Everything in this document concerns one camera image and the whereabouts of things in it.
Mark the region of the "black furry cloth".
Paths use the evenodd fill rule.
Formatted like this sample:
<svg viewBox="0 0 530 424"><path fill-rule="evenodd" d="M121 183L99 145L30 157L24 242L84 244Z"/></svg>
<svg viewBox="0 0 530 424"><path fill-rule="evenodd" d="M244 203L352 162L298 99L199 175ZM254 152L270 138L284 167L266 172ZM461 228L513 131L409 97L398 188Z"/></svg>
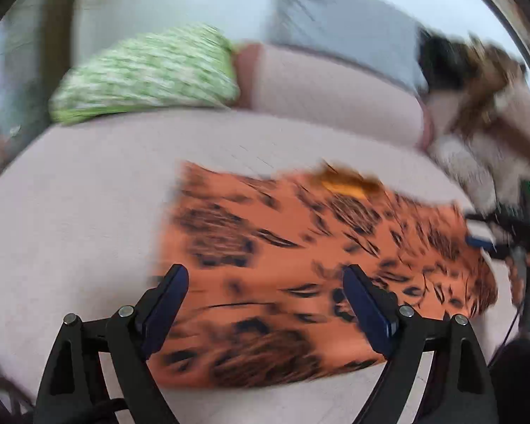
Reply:
<svg viewBox="0 0 530 424"><path fill-rule="evenodd" d="M465 43L427 30L419 34L418 64L428 92L463 89L476 74Z"/></svg>

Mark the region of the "green white patterned pillow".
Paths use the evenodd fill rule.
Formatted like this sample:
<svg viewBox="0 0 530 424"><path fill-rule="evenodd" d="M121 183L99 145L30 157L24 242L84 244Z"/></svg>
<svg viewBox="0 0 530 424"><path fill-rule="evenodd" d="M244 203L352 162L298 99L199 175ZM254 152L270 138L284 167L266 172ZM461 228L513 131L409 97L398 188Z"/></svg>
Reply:
<svg viewBox="0 0 530 424"><path fill-rule="evenodd" d="M57 124L167 107L233 104L239 86L230 41L206 24L118 42L69 71L48 101Z"/></svg>

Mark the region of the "orange black floral garment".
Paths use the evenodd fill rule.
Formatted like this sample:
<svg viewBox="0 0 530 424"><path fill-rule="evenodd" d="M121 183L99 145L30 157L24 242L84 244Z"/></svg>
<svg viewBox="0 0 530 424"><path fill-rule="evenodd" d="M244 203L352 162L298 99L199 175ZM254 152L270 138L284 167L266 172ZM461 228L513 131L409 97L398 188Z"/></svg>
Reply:
<svg viewBox="0 0 530 424"><path fill-rule="evenodd" d="M189 288L149 362L163 387L248 388L361 370L381 356L343 293L343 271L424 317L474 317L498 289L465 242L455 204L421 203L326 166L271 179L182 168L160 268L187 268Z"/></svg>

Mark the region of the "pink bolster cushion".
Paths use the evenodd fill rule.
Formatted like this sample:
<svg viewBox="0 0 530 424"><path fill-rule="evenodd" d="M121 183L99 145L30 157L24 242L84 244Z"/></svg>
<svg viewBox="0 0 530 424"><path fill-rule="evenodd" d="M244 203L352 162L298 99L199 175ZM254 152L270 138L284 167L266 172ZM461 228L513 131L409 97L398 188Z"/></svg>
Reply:
<svg viewBox="0 0 530 424"><path fill-rule="evenodd" d="M432 142L434 125L420 98L366 69L263 43L239 48L234 69L239 108L420 151Z"/></svg>

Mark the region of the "beige striped cloth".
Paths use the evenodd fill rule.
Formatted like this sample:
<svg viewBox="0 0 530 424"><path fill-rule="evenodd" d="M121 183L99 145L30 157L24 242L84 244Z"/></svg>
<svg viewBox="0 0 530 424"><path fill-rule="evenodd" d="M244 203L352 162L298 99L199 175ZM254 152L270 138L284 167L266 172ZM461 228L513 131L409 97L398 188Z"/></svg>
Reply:
<svg viewBox="0 0 530 424"><path fill-rule="evenodd" d="M467 141L442 135L428 147L428 154L479 212L489 212L497 203L517 204L520 181L530 180L530 159L484 134Z"/></svg>

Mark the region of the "brown crumpled cloth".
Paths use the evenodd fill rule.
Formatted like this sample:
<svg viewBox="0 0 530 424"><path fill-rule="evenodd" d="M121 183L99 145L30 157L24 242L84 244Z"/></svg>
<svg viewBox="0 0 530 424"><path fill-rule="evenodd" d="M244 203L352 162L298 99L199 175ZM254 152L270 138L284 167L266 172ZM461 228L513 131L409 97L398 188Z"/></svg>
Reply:
<svg viewBox="0 0 530 424"><path fill-rule="evenodd" d="M475 73L464 81L463 100L449 130L466 140L492 126L496 120L496 98L526 79L526 64L475 35L470 36L464 51Z"/></svg>

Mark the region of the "brown wooden door frame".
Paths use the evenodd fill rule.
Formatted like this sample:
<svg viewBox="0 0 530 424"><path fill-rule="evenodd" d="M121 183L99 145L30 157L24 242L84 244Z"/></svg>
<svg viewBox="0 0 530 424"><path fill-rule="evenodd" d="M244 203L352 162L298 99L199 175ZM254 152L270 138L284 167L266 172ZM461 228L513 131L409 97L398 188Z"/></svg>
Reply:
<svg viewBox="0 0 530 424"><path fill-rule="evenodd" d="M71 66L75 0L44 0L39 29L39 80L47 98Z"/></svg>

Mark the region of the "grey pillow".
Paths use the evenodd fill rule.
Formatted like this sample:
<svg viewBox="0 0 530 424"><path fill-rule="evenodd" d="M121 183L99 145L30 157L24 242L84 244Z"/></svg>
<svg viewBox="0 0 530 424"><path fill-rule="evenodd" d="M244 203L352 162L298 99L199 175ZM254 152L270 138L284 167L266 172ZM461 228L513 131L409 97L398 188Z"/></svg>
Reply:
<svg viewBox="0 0 530 424"><path fill-rule="evenodd" d="M418 63L421 35L416 19L383 0L276 0L269 39L421 92L427 88Z"/></svg>

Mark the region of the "pink quilted bed cover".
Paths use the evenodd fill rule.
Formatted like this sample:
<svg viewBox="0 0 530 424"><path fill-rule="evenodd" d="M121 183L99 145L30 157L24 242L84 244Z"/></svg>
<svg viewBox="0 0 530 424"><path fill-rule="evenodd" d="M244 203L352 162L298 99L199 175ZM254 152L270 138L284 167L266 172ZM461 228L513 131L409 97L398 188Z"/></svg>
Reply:
<svg viewBox="0 0 530 424"><path fill-rule="evenodd" d="M31 399L62 327L150 285L184 161L248 176L341 164L470 207L419 151L302 120L187 110L51 127L0 176L0 372Z"/></svg>

